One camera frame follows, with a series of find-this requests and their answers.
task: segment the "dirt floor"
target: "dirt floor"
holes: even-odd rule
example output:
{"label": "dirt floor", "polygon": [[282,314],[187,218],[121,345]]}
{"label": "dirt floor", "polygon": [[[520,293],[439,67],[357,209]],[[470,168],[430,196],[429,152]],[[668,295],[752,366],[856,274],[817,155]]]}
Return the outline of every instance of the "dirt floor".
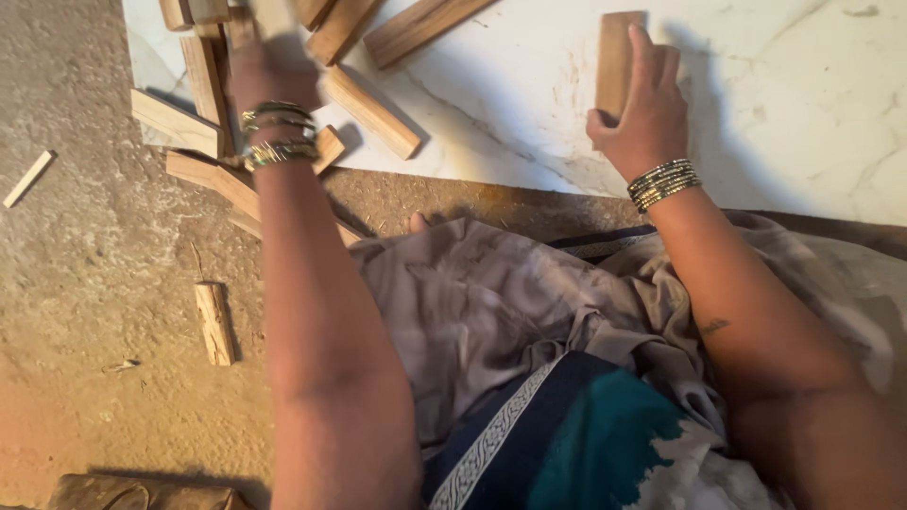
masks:
{"label": "dirt floor", "polygon": [[[9,0],[0,16],[0,190],[59,158],[0,211],[0,505],[41,507],[71,472],[231,485],[269,499],[271,411],[259,243],[213,192],[163,172],[130,117],[120,0]],[[462,215],[537,240],[644,221],[626,201],[333,170],[338,214],[370,235]],[[776,215],[907,258],[904,229]],[[213,367],[192,284],[225,282],[240,362]],[[135,359],[136,368],[102,368]]]}

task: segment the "wooden plank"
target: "wooden plank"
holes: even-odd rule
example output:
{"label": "wooden plank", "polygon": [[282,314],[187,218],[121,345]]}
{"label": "wooden plank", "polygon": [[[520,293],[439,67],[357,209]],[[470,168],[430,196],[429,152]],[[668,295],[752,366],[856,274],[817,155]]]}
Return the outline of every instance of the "wooden plank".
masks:
{"label": "wooden plank", "polygon": [[343,142],[340,141],[340,137],[337,135],[337,130],[330,124],[325,126],[325,129],[318,132],[317,146],[318,153],[321,154],[321,159],[312,163],[312,170],[315,171],[315,175],[323,172],[325,168],[339,158],[340,154],[346,149]]}
{"label": "wooden plank", "polygon": [[161,0],[161,14],[164,16],[164,25],[171,32],[182,32],[192,28],[189,0]]}
{"label": "wooden plank", "polygon": [[230,133],[227,102],[221,87],[214,46],[208,37],[181,37],[180,45],[186,60],[186,74],[192,87],[195,110],[199,117],[219,126],[223,133],[223,155],[230,157],[234,153],[233,137]]}
{"label": "wooden plank", "polygon": [[229,21],[227,0],[188,0],[192,21],[196,25]]}
{"label": "wooden plank", "polygon": [[356,41],[382,0],[336,0],[318,31],[306,42],[320,63],[333,65]]}
{"label": "wooden plank", "polygon": [[324,91],[401,159],[407,160],[422,141],[338,67],[327,70]]}
{"label": "wooden plank", "polygon": [[22,195],[37,181],[38,177],[41,177],[41,174],[44,173],[44,170],[54,161],[56,158],[56,152],[54,151],[44,151],[40,156],[38,156],[37,161],[34,162],[32,168],[28,169],[28,172],[22,176],[22,179],[15,185],[12,191],[6,195],[6,198],[3,200],[4,206],[7,209],[13,207]]}
{"label": "wooden plank", "polygon": [[384,69],[496,1],[420,0],[366,35],[366,50]]}
{"label": "wooden plank", "polygon": [[255,15],[246,6],[231,7],[229,9],[229,22],[227,23],[229,47],[236,50],[258,39],[258,25]]}
{"label": "wooden plank", "polygon": [[595,107],[615,121],[620,120],[629,99],[629,82],[633,67],[633,46],[629,40],[629,26],[634,23],[643,26],[646,23],[646,13],[633,11],[601,17]]}
{"label": "wooden plank", "polygon": [[223,285],[211,281],[196,283],[195,303],[201,315],[201,331],[205,336],[208,361],[211,365],[222,367],[232,365],[236,358],[233,355],[233,339],[229,332]]}
{"label": "wooden plank", "polygon": [[246,232],[252,234],[253,236],[261,239],[261,221],[252,218],[251,216],[243,212],[239,207],[235,205],[233,206],[233,209],[229,212],[227,220],[237,227],[240,227]]}
{"label": "wooden plank", "polygon": [[309,32],[325,21],[336,0],[296,0],[296,17]]}
{"label": "wooden plank", "polygon": [[227,35],[224,30],[224,24],[195,25],[195,35],[211,42],[214,64],[218,68],[220,88],[226,94],[229,81],[229,52],[227,51]]}
{"label": "wooden plank", "polygon": [[132,117],[152,128],[179,138],[192,149],[212,158],[223,156],[223,131],[216,125],[161,101],[153,95],[132,89]]}
{"label": "wooden plank", "polygon": [[[234,209],[248,215],[255,222],[261,222],[261,214],[258,211],[258,194],[233,172],[218,164],[204,162],[176,151],[167,152],[166,168],[167,173],[174,177],[194,182],[220,193],[233,203]],[[340,234],[344,246],[349,246],[363,238],[362,234],[349,225],[337,219],[335,221],[337,232]]]}

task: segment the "foot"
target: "foot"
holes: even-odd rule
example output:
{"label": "foot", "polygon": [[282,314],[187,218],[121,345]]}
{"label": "foot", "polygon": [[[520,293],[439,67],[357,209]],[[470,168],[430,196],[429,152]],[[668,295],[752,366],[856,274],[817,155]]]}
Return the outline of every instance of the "foot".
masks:
{"label": "foot", "polygon": [[414,212],[413,215],[409,217],[410,233],[417,234],[425,230],[428,230],[428,221],[425,221],[425,216],[423,216],[421,212]]}

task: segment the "hand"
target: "hand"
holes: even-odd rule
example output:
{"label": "hand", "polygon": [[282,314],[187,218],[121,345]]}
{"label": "hand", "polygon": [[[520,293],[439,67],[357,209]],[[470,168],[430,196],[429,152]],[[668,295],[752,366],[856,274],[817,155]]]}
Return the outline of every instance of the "hand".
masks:
{"label": "hand", "polygon": [[285,58],[281,54],[281,49],[285,48],[287,46],[280,41],[263,44],[256,40],[233,54],[230,93],[238,114],[265,101],[289,101],[310,112],[321,105],[317,93],[317,68],[308,60],[294,62],[289,55]]}
{"label": "hand", "polygon": [[680,51],[665,46],[659,68],[657,48],[649,34],[631,25],[633,72],[627,108],[615,128],[605,125],[602,113],[589,110],[586,134],[597,151],[627,182],[660,164],[687,157],[687,102],[677,86]]}

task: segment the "tattoo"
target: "tattoo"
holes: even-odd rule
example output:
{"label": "tattoo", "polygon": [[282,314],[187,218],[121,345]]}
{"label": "tattoo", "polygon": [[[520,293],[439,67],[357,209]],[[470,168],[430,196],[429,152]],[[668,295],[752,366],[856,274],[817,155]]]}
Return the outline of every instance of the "tattoo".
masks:
{"label": "tattoo", "polygon": [[709,335],[714,334],[716,331],[722,328],[726,328],[731,325],[730,320],[726,319],[715,319],[708,323],[708,326],[700,329],[699,332],[702,333],[702,338],[705,338]]}

